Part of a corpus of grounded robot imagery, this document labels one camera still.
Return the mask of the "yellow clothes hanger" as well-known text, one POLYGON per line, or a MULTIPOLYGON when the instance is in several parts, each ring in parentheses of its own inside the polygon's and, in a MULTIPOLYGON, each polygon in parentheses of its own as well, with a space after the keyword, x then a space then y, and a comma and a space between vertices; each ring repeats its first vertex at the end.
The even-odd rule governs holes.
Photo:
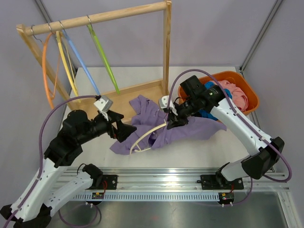
POLYGON ((66 76, 68 78, 69 84, 71 86, 72 91, 74 92, 74 95, 78 96, 78 89, 75 83, 75 74, 73 71, 72 61, 69 55, 69 52, 67 50, 67 44, 66 40, 64 38, 64 35, 61 31, 54 32, 48 23, 49 30, 56 36, 58 50, 60 53, 61 61, 63 63, 63 67, 66 72, 66 76))

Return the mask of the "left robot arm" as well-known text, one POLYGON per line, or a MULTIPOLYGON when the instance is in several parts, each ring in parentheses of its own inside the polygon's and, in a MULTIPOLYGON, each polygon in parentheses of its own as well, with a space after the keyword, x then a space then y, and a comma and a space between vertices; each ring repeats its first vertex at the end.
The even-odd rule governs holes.
POLYGON ((113 111, 108 114, 108 119, 98 114, 92 120, 83 110, 74 110, 67 115, 61 130, 46 149, 36 176, 15 203, 1 208, 5 225, 14 221, 16 228, 45 228, 54 214, 77 193, 105 186, 103 172, 88 164, 75 179, 51 192, 58 178, 82 153, 84 143, 105 133, 121 143, 136 131, 135 126, 121 121, 122 114, 113 111))

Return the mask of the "blue t shirt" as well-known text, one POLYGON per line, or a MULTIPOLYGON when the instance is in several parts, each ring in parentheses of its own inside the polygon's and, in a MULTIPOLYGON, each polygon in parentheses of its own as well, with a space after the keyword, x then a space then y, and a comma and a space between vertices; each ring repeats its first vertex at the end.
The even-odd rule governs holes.
MULTIPOLYGON (((218 86, 218 85, 214 81, 209 81, 209 82, 207 82, 205 84, 205 87, 207 89, 210 89, 213 86, 218 86)), ((231 92, 228 89, 226 89, 226 88, 224 88, 224 90, 225 90, 226 95, 230 99, 232 99, 231 92)), ((222 91, 219 90, 219 99, 217 97, 214 97, 214 98, 211 98, 210 100, 211 100, 212 104, 215 106, 218 103, 218 101, 221 101, 224 98, 225 98, 225 96, 223 95, 222 91)), ((212 119, 212 120, 218 121, 218 119, 216 117, 214 117, 210 112, 206 111, 205 109, 200 109, 199 110, 198 117, 203 117, 203 118, 208 118, 208 119, 212 119)))

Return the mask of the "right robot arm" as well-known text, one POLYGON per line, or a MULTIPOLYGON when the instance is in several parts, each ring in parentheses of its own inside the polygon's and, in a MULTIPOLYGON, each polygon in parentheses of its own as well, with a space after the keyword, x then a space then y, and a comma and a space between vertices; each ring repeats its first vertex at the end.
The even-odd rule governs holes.
POLYGON ((172 102, 169 96, 161 99, 165 105, 169 105, 165 108, 168 112, 168 129, 189 126, 194 115, 204 110, 217 118, 217 123, 224 124, 247 150, 244 158, 221 166, 212 175, 211 184, 224 189, 243 177, 258 180, 281 159, 285 142, 280 137, 273 138, 264 133, 247 119, 218 82, 206 88, 193 75, 180 86, 185 95, 183 103, 172 102))

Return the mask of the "pink t shirt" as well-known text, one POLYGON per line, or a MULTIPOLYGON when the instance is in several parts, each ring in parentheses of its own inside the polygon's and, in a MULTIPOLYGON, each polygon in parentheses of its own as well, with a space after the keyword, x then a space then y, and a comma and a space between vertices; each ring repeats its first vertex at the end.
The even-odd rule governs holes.
POLYGON ((234 104, 240 109, 242 112, 246 111, 248 108, 248 98, 243 90, 237 87, 234 83, 230 83, 227 80, 219 81, 223 88, 228 89, 232 94, 232 100, 234 104))

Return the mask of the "light blue clothes hanger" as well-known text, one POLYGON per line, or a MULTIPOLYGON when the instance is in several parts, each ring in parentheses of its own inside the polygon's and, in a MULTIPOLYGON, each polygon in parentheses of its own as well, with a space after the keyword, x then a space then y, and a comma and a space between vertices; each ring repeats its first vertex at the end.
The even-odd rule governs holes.
POLYGON ((97 85, 96 85, 94 79, 92 78, 92 76, 91 76, 89 70, 87 69, 87 67, 86 67, 86 65, 85 65, 85 63, 84 63, 84 61, 83 61, 83 59, 81 58, 81 56, 80 56, 80 54, 79 54, 77 48, 75 47, 73 41, 71 40, 71 38, 68 36, 67 32, 65 31, 65 28, 64 28, 62 22, 61 22, 60 20, 59 20, 58 22, 60 23, 60 26, 61 26, 61 28, 62 28, 62 30, 63 30, 63 34, 64 34, 64 36, 65 36, 67 42, 69 43, 69 45, 70 45, 72 51, 74 52, 74 54, 75 54, 77 60, 79 61, 81 67, 83 68, 83 70, 84 70, 84 72, 85 72, 87 78, 89 79, 89 81, 90 81, 92 87, 94 88, 94 91, 96 92, 97 95, 100 95, 100 91, 99 91, 99 89, 98 89, 98 87, 97 87, 97 85))

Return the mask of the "orange clothes hanger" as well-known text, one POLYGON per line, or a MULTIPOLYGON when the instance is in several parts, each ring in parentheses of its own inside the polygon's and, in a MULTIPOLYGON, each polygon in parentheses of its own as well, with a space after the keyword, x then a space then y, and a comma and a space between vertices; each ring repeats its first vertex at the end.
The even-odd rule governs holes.
POLYGON ((58 72, 59 72, 60 55, 58 55, 58 58, 57 58, 57 70, 56 70, 55 76, 51 79, 51 77, 49 76, 47 53, 48 53, 49 41, 50 41, 50 38, 53 35, 53 33, 52 32, 49 33, 47 35, 45 41, 43 42, 41 39, 37 39, 36 36, 34 35, 33 26, 34 25, 31 25, 31 27, 30 27, 31 34, 33 35, 33 37, 36 40, 39 40, 43 44, 41 60, 42 60, 42 76, 43 76, 44 89, 45 89, 48 104, 51 109, 54 109, 55 106, 54 106, 53 101, 56 97, 56 91, 57 91, 57 80, 58 80, 58 72))

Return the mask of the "green clothes hanger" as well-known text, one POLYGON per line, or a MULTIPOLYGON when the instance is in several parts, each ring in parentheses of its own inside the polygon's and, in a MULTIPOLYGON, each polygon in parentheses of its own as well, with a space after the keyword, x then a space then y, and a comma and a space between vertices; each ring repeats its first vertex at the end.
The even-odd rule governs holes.
POLYGON ((107 59, 106 54, 104 52, 104 49, 103 49, 103 47, 102 47, 102 45, 101 45, 101 43, 99 41, 98 36, 96 35, 96 33, 94 31, 94 28, 93 28, 92 23, 91 23, 91 19, 90 19, 90 17, 88 15, 87 15, 87 19, 88 19, 88 22, 89 22, 89 24, 87 25, 87 28, 88 28, 90 36, 91 36, 91 38, 93 40, 93 43, 94 43, 94 45, 95 45, 95 47, 97 49, 97 52, 98 52, 98 54, 99 54, 99 56, 101 58, 101 61, 102 61, 103 65, 104 65, 104 67, 105 67, 105 69, 106 69, 106 71, 107 71, 107 73, 108 73, 108 75, 109 75, 109 77, 111 79, 111 82, 112 82, 112 84, 113 84, 113 86, 115 88, 116 93, 120 94, 119 87, 118 87, 116 79, 115 79, 115 77, 113 75, 112 69, 111 69, 110 64, 108 62, 108 59, 107 59))

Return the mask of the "lavender t shirt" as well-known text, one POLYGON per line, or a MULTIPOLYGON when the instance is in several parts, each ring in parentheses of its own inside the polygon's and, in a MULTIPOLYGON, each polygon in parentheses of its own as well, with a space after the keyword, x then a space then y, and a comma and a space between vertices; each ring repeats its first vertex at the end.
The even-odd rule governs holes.
POLYGON ((138 152, 139 149, 159 149, 174 141, 182 139, 208 140, 211 136, 220 130, 226 131, 224 124, 208 118, 188 117, 189 123, 185 126, 167 129, 166 126, 148 134, 139 143, 132 148, 133 144, 149 130, 164 124, 166 113, 159 109, 158 105, 139 95, 131 100, 131 107, 136 112, 132 117, 131 125, 137 127, 125 141, 115 142, 110 150, 116 154, 129 155, 131 152, 138 152))

